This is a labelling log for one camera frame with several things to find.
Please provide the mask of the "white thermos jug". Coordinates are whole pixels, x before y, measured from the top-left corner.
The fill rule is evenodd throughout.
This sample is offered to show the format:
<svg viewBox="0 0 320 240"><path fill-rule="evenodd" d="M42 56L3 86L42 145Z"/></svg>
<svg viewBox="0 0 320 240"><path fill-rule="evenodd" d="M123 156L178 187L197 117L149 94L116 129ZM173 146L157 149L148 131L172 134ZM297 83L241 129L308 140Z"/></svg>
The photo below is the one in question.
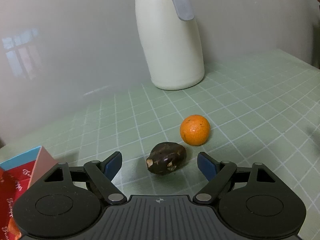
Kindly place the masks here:
<svg viewBox="0 0 320 240"><path fill-rule="evenodd" d="M180 90L204 77L204 61L189 0L135 0L139 39L152 83Z"/></svg>

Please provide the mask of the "small orange near jug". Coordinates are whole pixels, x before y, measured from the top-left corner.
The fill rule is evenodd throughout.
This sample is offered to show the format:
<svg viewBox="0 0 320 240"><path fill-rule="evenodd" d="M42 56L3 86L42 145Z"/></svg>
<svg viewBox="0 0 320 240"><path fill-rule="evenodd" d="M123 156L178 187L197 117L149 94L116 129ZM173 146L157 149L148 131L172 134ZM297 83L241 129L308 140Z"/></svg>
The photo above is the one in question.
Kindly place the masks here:
<svg viewBox="0 0 320 240"><path fill-rule="evenodd" d="M210 136L210 123L204 116L190 115L180 125L180 136L188 145L203 145Z"/></svg>

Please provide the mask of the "dark fruit near jug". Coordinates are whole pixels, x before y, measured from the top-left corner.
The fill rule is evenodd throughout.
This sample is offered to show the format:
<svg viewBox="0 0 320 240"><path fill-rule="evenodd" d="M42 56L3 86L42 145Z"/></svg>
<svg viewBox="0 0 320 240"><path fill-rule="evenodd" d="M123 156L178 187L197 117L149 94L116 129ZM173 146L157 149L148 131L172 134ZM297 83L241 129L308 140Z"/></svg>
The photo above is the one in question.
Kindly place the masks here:
<svg viewBox="0 0 320 240"><path fill-rule="evenodd" d="M176 142L157 144L146 159L149 172L156 175L167 175L179 168L187 157L184 146Z"/></svg>

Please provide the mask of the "colourful cardboard box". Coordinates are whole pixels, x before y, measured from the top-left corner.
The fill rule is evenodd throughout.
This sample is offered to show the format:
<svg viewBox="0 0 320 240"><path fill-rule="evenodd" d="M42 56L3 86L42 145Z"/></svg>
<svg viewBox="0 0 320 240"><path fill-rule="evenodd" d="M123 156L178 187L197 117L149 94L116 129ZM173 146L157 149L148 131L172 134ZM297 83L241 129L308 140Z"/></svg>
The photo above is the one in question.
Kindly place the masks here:
<svg viewBox="0 0 320 240"><path fill-rule="evenodd" d="M1 163L1 239L19 239L13 220L13 205L57 161L43 146L18 154Z"/></svg>

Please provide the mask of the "green checked tablecloth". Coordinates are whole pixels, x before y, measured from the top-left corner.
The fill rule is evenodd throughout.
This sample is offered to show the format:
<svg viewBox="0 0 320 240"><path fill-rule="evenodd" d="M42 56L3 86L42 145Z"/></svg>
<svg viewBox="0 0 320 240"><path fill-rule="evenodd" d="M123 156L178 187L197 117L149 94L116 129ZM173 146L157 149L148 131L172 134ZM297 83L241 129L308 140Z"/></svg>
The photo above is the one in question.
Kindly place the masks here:
<svg viewBox="0 0 320 240"><path fill-rule="evenodd" d="M306 207L299 232L319 239L319 69L281 50L206 66L177 91L152 83L93 101L1 149L7 160L43 146L81 166L122 154L113 179L124 194L193 196L206 179L197 155L265 164Z"/></svg>

